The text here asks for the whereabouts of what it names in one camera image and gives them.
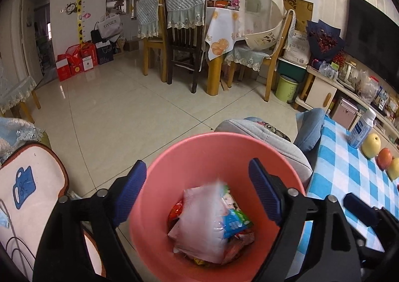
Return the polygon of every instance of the drawer handle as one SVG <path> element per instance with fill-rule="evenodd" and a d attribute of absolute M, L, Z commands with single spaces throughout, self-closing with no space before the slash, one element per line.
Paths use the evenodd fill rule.
<path fill-rule="evenodd" d="M 326 107 L 328 105 L 328 101 L 330 100 L 330 98 L 331 98 L 331 93 L 328 93 L 326 99 L 324 100 L 323 107 Z"/>

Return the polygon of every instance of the apple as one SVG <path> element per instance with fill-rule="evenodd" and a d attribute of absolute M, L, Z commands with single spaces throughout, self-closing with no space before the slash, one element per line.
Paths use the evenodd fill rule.
<path fill-rule="evenodd" d="M 376 133 L 370 133 L 362 143 L 362 152 L 368 159 L 377 156 L 380 149 L 381 140 Z"/>
<path fill-rule="evenodd" d="M 392 154 L 388 148 L 383 148 L 378 153 L 377 165 L 383 171 L 386 170 L 392 162 Z"/>
<path fill-rule="evenodd" d="M 394 158 L 387 169 L 387 174 L 390 177 L 391 181 L 399 178 L 399 158 Z"/>

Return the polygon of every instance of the doorway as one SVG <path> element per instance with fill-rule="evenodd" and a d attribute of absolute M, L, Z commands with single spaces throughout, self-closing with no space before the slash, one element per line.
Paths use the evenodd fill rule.
<path fill-rule="evenodd" d="M 27 72 L 41 87 L 57 78 L 50 0 L 22 0 L 21 42 Z"/>

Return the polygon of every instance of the metal screw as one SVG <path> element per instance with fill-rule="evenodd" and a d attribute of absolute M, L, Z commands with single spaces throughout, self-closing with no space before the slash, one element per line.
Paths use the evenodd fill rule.
<path fill-rule="evenodd" d="M 101 190 L 98 190 L 97 196 L 103 198 L 108 194 L 108 190 L 106 188 L 102 188 Z"/>
<path fill-rule="evenodd" d="M 59 203 L 65 203 L 65 202 L 67 202 L 68 201 L 68 197 L 66 196 L 66 195 L 63 195 L 63 196 L 61 196 L 59 199 L 58 199 L 58 202 Z"/>
<path fill-rule="evenodd" d="M 289 189 L 288 189 L 288 194 L 289 194 L 290 196 L 298 196 L 298 195 L 299 195 L 299 192 L 298 192 L 298 190 L 297 190 L 296 188 L 289 188 Z"/>
<path fill-rule="evenodd" d="M 332 195 L 332 194 L 330 194 L 327 198 L 328 198 L 332 203 L 338 201 L 338 199 L 336 198 L 336 196 L 334 196 L 334 195 Z"/>
<path fill-rule="evenodd" d="M 365 242 L 362 239 L 356 240 L 356 244 L 358 244 L 359 247 L 362 247 L 365 245 Z"/>

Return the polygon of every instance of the flat screen tv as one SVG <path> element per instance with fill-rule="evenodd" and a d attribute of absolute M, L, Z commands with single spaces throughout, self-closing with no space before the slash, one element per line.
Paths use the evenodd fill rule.
<path fill-rule="evenodd" d="M 344 51 L 399 92 L 399 26 L 365 0 L 349 0 Z"/>

